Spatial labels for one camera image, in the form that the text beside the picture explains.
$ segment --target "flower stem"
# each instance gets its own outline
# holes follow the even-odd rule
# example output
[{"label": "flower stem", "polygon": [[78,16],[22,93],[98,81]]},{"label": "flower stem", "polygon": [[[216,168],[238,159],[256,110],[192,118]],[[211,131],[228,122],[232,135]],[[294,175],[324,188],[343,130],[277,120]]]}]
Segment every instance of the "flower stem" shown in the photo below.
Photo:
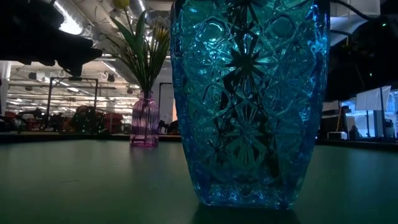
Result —
[{"label": "flower stem", "polygon": [[127,13],[127,9],[126,9],[126,8],[124,8],[124,13],[126,13],[127,22],[129,23],[130,31],[131,31],[132,34],[134,34],[133,31],[132,31],[132,26],[131,26],[131,22],[130,22],[130,17],[129,17],[129,14]]}]

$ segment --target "white panel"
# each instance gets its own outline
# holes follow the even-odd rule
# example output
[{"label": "white panel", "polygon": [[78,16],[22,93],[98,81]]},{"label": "white panel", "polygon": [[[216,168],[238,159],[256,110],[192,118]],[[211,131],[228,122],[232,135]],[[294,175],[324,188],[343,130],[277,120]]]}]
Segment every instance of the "white panel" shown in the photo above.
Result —
[{"label": "white panel", "polygon": [[1,115],[4,115],[4,113],[6,112],[7,92],[10,75],[11,62],[0,61],[0,78],[2,83],[0,87]]},{"label": "white panel", "polygon": [[[383,104],[387,105],[391,86],[382,87]],[[355,110],[382,110],[380,88],[369,90],[356,95]]]},{"label": "white panel", "polygon": [[166,124],[173,121],[173,102],[174,102],[174,89],[172,84],[163,84],[160,86],[159,95],[159,114],[160,119]]},{"label": "white panel", "polygon": [[322,111],[330,111],[330,110],[338,110],[338,100],[333,101],[333,102],[324,102],[323,103],[323,108]]},{"label": "white panel", "polygon": [[[380,15],[380,0],[343,0],[368,16]],[[330,29],[352,34],[360,25],[366,22],[346,7],[330,3]],[[330,34],[330,45],[333,46],[345,39],[345,35]]]}]

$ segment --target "pink vase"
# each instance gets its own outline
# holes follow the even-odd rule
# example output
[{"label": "pink vase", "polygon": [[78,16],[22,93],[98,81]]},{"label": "pink vase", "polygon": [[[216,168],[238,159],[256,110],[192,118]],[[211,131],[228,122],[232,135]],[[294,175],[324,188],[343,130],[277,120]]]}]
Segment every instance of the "pink vase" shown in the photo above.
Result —
[{"label": "pink vase", "polygon": [[130,146],[157,147],[159,143],[159,107],[152,98],[153,92],[140,98],[132,107]]}]

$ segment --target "tabletop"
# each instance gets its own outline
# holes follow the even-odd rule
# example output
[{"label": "tabletop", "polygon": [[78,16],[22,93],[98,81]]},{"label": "tabletop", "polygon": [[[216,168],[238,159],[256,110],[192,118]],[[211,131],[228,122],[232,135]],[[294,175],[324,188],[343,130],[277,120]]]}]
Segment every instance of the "tabletop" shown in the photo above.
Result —
[{"label": "tabletop", "polygon": [[0,223],[398,223],[398,154],[316,146],[291,211],[200,205],[182,145],[0,145]]}]

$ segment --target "blue glass vase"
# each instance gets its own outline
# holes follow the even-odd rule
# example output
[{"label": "blue glass vase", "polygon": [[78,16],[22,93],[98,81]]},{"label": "blue glass vase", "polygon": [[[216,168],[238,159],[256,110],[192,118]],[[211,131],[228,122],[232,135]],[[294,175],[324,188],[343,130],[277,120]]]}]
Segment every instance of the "blue glass vase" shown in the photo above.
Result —
[{"label": "blue glass vase", "polygon": [[320,123],[327,0],[176,0],[178,123],[200,201],[289,209]]}]

